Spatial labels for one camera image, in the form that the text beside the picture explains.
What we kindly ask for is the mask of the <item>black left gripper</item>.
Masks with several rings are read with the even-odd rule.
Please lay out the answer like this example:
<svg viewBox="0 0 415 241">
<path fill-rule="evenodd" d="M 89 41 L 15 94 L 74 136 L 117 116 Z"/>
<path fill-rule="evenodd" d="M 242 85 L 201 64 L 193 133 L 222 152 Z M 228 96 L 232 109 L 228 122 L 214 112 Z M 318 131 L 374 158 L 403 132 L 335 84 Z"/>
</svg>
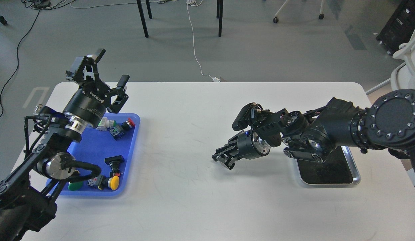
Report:
<svg viewBox="0 0 415 241">
<path fill-rule="evenodd" d="M 90 56 L 78 56 L 66 71 L 66 80 L 74 81 L 80 86 L 74 93 L 63 113 L 67 117 L 77 116 L 96 128 L 108 111 L 117 114 L 122 109 L 128 95 L 126 84 L 129 75 L 122 75 L 116 88 L 109 88 L 99 77 L 97 63 L 105 54 L 105 49 L 98 49 Z"/>
</svg>

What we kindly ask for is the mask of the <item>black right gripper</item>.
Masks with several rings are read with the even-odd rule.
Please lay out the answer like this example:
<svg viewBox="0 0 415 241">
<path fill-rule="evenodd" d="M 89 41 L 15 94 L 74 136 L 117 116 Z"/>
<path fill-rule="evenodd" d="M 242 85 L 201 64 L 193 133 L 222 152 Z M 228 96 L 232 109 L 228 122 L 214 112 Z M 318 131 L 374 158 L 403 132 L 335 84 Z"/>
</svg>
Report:
<svg viewBox="0 0 415 241">
<path fill-rule="evenodd" d="M 232 170 L 236 160 L 252 160 L 265 157 L 270 153 L 271 146 L 253 131 L 241 131 L 228 140 L 223 147 L 216 149 L 212 159 Z"/>
</svg>

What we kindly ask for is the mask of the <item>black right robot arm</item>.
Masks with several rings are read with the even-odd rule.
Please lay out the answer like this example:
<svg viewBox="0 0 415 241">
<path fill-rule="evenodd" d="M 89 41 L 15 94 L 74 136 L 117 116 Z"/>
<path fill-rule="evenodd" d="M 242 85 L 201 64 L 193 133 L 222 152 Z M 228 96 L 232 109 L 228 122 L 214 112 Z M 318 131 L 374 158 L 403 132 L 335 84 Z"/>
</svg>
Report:
<svg viewBox="0 0 415 241">
<path fill-rule="evenodd" d="M 391 91 L 364 109 L 332 98 L 304 114 L 271 112 L 252 102 L 241 109 L 232 128 L 237 134 L 212 155 L 230 170 L 236 161 L 267 156 L 284 143 L 287 157 L 313 163 L 325 163 L 339 146 L 357 147 L 364 154 L 388 149 L 409 159 L 415 172 L 415 89 Z"/>
</svg>

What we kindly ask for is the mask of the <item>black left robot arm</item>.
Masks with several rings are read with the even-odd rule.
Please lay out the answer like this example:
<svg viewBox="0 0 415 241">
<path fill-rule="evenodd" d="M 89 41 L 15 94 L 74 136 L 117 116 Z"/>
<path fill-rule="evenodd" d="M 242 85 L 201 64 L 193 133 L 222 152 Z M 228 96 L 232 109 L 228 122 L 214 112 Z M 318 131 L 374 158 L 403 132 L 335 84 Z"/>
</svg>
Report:
<svg viewBox="0 0 415 241">
<path fill-rule="evenodd" d="M 56 200 L 67 182 L 98 176 L 97 165 L 77 161 L 67 150 L 79 143 L 85 128 L 97 128 L 106 112 L 117 114 L 128 100 L 122 75 L 115 88 L 99 77 L 97 64 L 105 53 L 78 56 L 66 79 L 79 88 L 62 112 L 39 104 L 24 118 L 28 142 L 28 120 L 34 121 L 39 136 L 27 144 L 24 161 L 0 182 L 0 241 L 19 241 L 28 230 L 39 232 L 56 217 Z"/>
</svg>

